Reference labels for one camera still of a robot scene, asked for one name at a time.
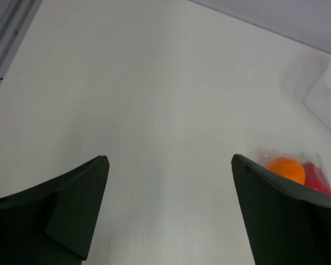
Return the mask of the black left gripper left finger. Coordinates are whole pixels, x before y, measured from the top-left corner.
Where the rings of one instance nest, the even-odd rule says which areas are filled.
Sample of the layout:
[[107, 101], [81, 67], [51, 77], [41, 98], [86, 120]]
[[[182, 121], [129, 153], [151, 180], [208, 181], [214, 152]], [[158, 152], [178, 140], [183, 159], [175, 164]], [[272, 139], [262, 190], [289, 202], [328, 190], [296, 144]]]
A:
[[61, 176], [0, 198], [0, 264], [81, 264], [107, 184], [97, 156]]

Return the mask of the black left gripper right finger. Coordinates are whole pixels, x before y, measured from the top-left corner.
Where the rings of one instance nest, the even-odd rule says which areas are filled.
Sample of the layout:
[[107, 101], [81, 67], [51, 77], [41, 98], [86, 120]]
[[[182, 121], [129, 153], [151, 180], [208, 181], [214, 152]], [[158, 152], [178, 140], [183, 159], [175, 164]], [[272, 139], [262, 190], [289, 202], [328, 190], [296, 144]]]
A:
[[235, 154], [231, 165], [256, 264], [331, 264], [331, 195], [243, 155]]

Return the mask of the red fake pepper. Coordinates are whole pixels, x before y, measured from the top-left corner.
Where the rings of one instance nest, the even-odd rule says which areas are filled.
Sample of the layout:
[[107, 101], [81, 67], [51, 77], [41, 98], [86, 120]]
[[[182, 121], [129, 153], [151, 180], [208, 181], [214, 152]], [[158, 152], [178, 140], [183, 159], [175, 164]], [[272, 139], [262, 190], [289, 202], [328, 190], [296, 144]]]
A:
[[322, 170], [312, 162], [303, 163], [302, 166], [305, 171], [304, 185], [319, 192], [331, 195], [331, 187]]

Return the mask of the orange fake fruit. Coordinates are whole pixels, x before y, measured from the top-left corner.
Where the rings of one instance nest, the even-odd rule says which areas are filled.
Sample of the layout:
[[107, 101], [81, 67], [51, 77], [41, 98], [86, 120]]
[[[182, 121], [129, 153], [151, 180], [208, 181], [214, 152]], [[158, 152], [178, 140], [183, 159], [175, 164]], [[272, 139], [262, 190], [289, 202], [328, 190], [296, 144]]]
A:
[[265, 168], [299, 184], [305, 183], [305, 170], [302, 164], [292, 157], [273, 158], [265, 165]]

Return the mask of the clear zip top bag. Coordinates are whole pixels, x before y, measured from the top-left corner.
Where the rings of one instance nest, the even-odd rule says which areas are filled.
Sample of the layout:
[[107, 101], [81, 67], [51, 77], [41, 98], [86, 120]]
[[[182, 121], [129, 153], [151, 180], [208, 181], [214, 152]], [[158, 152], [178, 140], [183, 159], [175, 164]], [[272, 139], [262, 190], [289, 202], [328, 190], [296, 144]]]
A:
[[303, 152], [287, 153], [287, 152], [278, 152], [274, 149], [268, 149], [267, 151], [265, 151], [265, 152], [262, 151], [258, 154], [258, 162], [260, 165], [265, 167], [265, 165], [271, 159], [276, 158], [276, 157], [281, 157], [281, 156], [292, 157], [292, 158], [298, 160], [301, 164], [307, 163], [307, 162], [312, 162], [315, 166], [317, 166], [318, 168], [320, 168], [322, 170], [326, 179], [328, 180], [328, 177], [325, 173], [325, 168], [324, 168], [322, 159], [321, 159], [320, 155], [317, 153], [308, 153], [308, 154], [303, 153]]

